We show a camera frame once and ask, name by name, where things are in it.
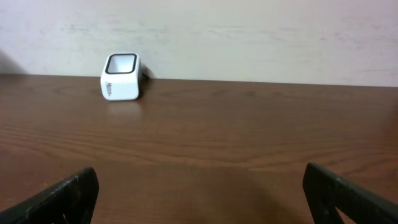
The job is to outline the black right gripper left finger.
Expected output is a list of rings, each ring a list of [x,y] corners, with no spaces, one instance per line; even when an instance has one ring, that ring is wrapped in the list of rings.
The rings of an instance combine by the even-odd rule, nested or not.
[[[87,167],[1,212],[1,223],[91,223],[99,183]]]

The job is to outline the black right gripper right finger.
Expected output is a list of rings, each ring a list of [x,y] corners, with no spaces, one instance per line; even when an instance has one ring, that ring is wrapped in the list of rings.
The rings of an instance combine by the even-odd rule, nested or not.
[[[333,173],[307,164],[302,182],[313,221],[343,223],[342,211],[355,223],[397,223],[397,205]]]

